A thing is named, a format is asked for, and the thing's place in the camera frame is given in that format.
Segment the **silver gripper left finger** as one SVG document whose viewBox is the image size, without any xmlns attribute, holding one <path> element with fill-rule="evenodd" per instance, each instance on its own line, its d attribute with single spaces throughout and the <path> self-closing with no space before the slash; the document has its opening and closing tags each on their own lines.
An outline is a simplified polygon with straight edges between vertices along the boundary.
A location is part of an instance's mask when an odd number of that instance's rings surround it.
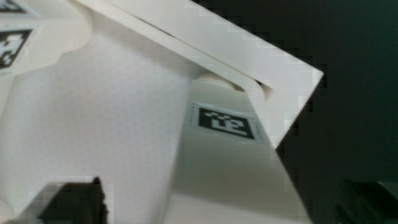
<svg viewBox="0 0 398 224">
<path fill-rule="evenodd" d="M 101 179 L 49 182 L 14 219 L 14 224 L 108 224 Z"/>
</svg>

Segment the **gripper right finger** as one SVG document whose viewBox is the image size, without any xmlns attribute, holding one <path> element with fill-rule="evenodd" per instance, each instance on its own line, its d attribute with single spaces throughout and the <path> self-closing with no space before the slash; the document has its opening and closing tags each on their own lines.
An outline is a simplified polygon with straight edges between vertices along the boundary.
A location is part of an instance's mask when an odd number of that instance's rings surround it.
<svg viewBox="0 0 398 224">
<path fill-rule="evenodd" d="M 341 182 L 335 224 L 398 224 L 398 183 Z"/>
</svg>

